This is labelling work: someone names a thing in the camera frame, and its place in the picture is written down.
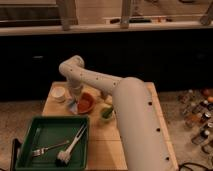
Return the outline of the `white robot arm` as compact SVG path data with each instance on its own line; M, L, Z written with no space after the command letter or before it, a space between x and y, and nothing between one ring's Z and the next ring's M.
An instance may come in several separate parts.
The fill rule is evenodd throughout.
M87 70L78 55L63 61L59 72L76 99L82 84L112 96L128 171L176 171L144 81Z

